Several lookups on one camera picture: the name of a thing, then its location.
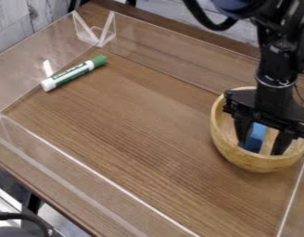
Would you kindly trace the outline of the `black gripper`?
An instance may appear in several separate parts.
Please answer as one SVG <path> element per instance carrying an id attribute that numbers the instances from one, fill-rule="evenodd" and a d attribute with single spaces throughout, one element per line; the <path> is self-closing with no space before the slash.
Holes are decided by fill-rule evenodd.
<path id="1" fill-rule="evenodd" d="M 257 103 L 256 89 L 232 89 L 222 93 L 225 103 L 222 111 L 230 114 L 237 140 L 245 143 L 252 132 L 253 123 L 278 130 L 270 155 L 280 156 L 292 140 L 304 139 L 304 107 L 288 99 L 285 105 L 270 99 L 264 105 Z"/>

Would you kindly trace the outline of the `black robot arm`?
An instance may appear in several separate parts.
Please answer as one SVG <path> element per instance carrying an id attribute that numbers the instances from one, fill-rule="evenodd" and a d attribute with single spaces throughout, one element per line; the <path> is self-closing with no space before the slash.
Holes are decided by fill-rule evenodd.
<path id="1" fill-rule="evenodd" d="M 304 107 L 293 98 L 304 73 L 304 0 L 213 0 L 213 5 L 228 17 L 253 21 L 261 54 L 256 87 L 225 91 L 224 111 L 241 143 L 254 123 L 278 131 L 270 150 L 278 156 L 304 139 Z"/>

